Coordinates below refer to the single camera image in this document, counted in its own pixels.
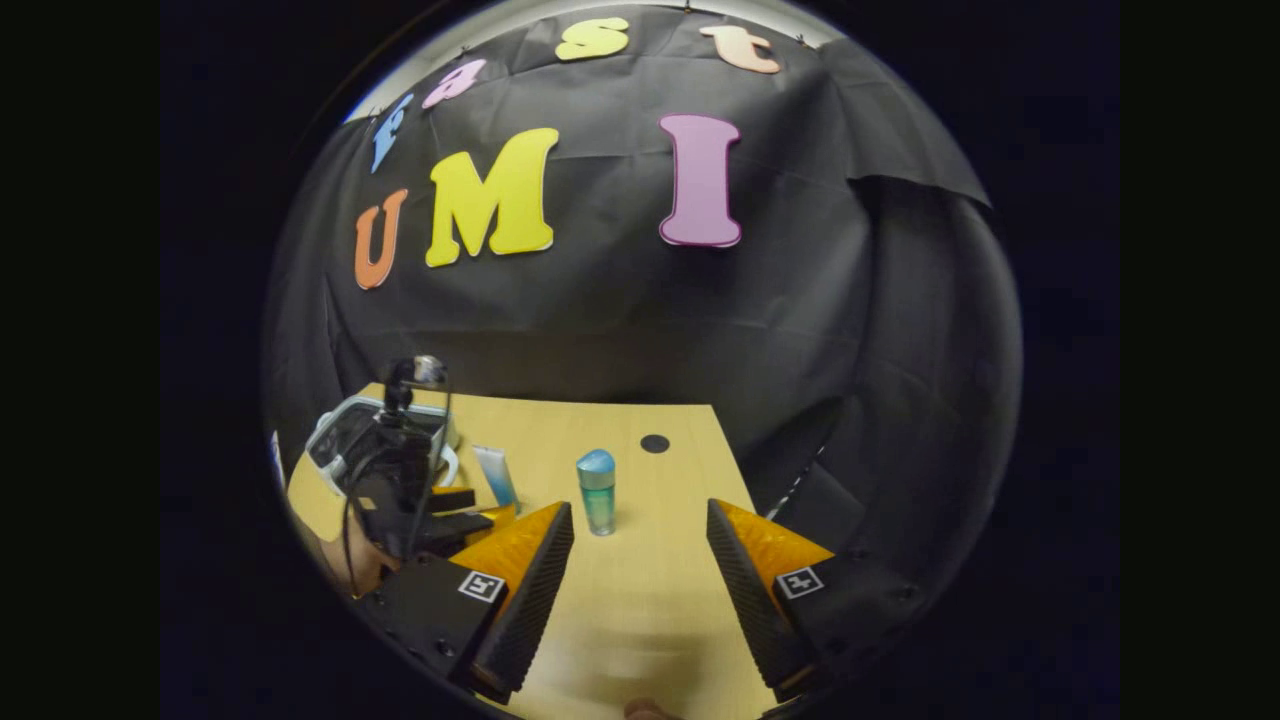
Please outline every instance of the foam letter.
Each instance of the foam letter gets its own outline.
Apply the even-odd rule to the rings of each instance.
[[[383,164],[387,151],[396,143],[396,131],[399,129],[401,120],[404,119],[404,105],[408,105],[408,101],[412,99],[412,92],[406,95],[404,100],[401,100],[396,110],[392,111],[392,117],[387,118],[383,127],[378,128],[378,132],[374,135],[374,167],[369,170],[369,174],[378,172],[378,165]]]
[[[721,59],[731,65],[756,73],[776,73],[782,65],[774,60],[760,58],[755,54],[755,46],[769,47],[769,41],[763,37],[748,35],[746,28],[736,26],[714,26],[700,29],[703,35],[716,38],[716,51]]]
[[[561,60],[579,58],[599,58],[612,55],[627,46],[628,37],[620,29],[627,29],[622,18],[598,18],[573,23],[561,36],[564,42],[556,46],[556,56]]]
[[[658,126],[676,156],[676,199],[658,234],[671,245],[737,245],[742,228],[728,215],[728,143],[741,133],[707,115],[664,115]]]
[[[383,220],[383,252],[378,256],[378,263],[369,256],[378,206],[365,210],[356,220],[356,284],[364,290],[383,284],[387,274],[392,272],[392,263],[396,261],[396,236],[399,232],[399,206],[404,204],[406,197],[408,197],[407,190],[397,190],[383,202],[387,219]]]
[[[422,109],[426,110],[431,108],[440,100],[448,100],[451,97],[457,97],[466,92],[472,85],[476,83],[476,74],[480,73],[480,68],[485,64],[484,60],[471,60],[466,65],[454,69],[452,73],[444,76],[444,79],[435,86],[435,90],[426,96],[422,101]]]
[[[550,247],[552,228],[543,220],[543,170],[547,154],[557,141],[559,132],[553,128],[527,129],[512,136],[484,181],[467,152],[436,163],[431,168],[435,217],[431,246],[426,250],[428,266],[448,265],[458,259],[454,220],[467,252],[472,258],[479,255],[494,211],[498,225],[489,238],[489,249],[495,255]]]

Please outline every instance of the hand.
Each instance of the hand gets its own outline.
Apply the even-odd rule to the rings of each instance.
[[[652,697],[637,697],[622,708],[626,720],[684,720],[658,707]]]

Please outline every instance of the letter m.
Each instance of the letter m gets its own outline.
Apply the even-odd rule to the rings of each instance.
[[[552,228],[543,220],[543,170],[547,154],[558,140],[559,132],[553,128],[512,136],[484,181],[467,152],[457,152],[436,163],[431,168],[435,217],[431,222],[431,246],[426,250],[428,266],[457,261],[454,222],[467,252],[472,258],[479,255],[494,213],[498,213],[498,223],[489,238],[489,249],[495,255],[550,247]]]

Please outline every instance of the clear plastic bottle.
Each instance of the clear plastic bottle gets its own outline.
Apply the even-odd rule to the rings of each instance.
[[[582,506],[591,534],[613,534],[613,456],[605,450],[593,450],[577,461],[577,484],[582,488]]]

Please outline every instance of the black background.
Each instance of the black background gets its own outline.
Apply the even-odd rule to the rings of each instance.
[[[323,141],[305,131],[379,46],[374,77],[465,9],[440,5],[410,29],[435,5],[161,6],[163,716],[460,711],[300,561],[270,491],[257,387],[274,241]],[[817,715],[1119,715],[1117,8],[819,12],[906,78],[968,154],[998,213],[1027,347],[1019,437],[972,559],[897,651]],[[365,87],[339,90],[316,127]]]

